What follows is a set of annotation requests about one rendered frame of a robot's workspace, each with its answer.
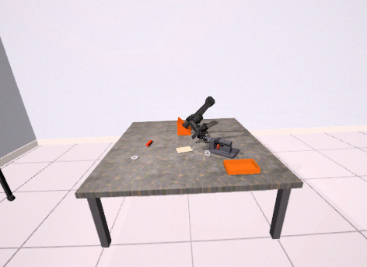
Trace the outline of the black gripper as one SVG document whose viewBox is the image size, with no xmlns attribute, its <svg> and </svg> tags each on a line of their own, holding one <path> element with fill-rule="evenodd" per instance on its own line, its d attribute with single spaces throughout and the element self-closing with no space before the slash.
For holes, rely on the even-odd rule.
<svg viewBox="0 0 367 267">
<path fill-rule="evenodd" d="M 207 141 L 207 139 L 205 139 L 204 137 L 206 137 L 205 132 L 208 130 L 208 128 L 205 128 L 203 130 L 201 130 L 200 132 L 198 131 L 197 127 L 199 127 L 199 125 L 195 125 L 192 130 L 194 130 L 196 133 L 194 133 L 192 135 L 192 139 L 195 139 L 195 137 L 197 136 L 197 138 L 204 140 L 205 142 Z"/>
</svg>

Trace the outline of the red-handled screwdriver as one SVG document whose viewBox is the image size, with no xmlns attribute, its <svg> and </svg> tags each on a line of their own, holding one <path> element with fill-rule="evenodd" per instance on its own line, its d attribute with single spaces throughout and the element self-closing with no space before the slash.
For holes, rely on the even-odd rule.
<svg viewBox="0 0 367 267">
<path fill-rule="evenodd" d="M 146 146 L 148 147 L 148 146 L 150 146 L 151 144 L 152 144 L 152 140 L 150 140 L 150 141 L 146 144 Z M 147 148 L 147 147 L 146 147 L 146 148 Z M 146 148 L 145 148 L 145 149 L 146 149 Z M 144 149 L 144 150 L 145 150 L 145 149 Z M 144 150 L 143 150 L 143 151 L 144 151 Z M 142 151 L 142 152 L 143 152 L 143 151 Z"/>
</svg>

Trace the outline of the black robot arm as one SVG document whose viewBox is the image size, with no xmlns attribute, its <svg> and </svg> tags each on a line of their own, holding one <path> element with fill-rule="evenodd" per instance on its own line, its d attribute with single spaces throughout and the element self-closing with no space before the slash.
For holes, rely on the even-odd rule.
<svg viewBox="0 0 367 267">
<path fill-rule="evenodd" d="M 199 124 L 201 120 L 204 119 L 202 116 L 203 113 L 206 112 L 206 110 L 214 104 L 215 100 L 211 96 L 208 96 L 205 100 L 205 103 L 199 108 L 199 110 L 195 114 L 192 114 L 191 116 L 188 116 L 186 118 L 186 121 L 182 123 L 183 126 L 187 129 L 189 125 L 193 128 L 195 125 Z M 202 126 L 199 125 L 199 127 L 197 127 L 199 132 L 205 128 L 207 128 L 206 123 L 204 123 Z"/>
</svg>

